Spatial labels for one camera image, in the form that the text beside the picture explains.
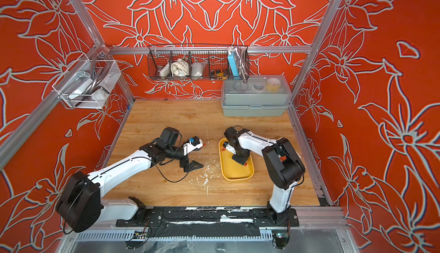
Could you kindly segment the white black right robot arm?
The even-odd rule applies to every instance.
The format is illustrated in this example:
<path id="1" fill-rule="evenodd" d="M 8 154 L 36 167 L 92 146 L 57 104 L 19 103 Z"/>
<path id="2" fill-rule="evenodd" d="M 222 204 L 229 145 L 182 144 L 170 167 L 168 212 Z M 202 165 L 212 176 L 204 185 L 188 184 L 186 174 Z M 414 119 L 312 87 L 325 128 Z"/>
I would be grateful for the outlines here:
<path id="1" fill-rule="evenodd" d="M 269 177 L 274 184 L 267 204 L 268 219 L 273 225 L 290 225 L 291 197 L 294 189 L 304 182 L 305 166 L 287 138 L 269 139 L 248 129 L 225 130 L 225 149 L 231 159 L 245 165 L 252 153 L 263 157 Z"/>

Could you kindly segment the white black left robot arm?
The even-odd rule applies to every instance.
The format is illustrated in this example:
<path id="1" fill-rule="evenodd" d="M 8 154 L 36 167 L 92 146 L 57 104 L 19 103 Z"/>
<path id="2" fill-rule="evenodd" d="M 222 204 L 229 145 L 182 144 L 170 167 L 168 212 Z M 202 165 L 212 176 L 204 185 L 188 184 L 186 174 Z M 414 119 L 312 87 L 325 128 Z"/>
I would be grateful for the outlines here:
<path id="1" fill-rule="evenodd" d="M 105 195 L 122 182 L 152 167 L 159 168 L 169 159 L 179 161 L 185 173 L 202 168 L 202 164 L 190 161 L 189 154 L 203 147 L 203 141 L 195 136 L 181 146 L 178 130 L 165 128 L 160 137 L 141 146 L 130 156 L 101 170 L 73 174 L 61 194 L 56 211 L 64 226 L 72 231 L 83 232 L 95 223 L 117 221 L 123 226 L 147 223 L 147 207 L 136 197 L 125 200 L 106 200 Z"/>

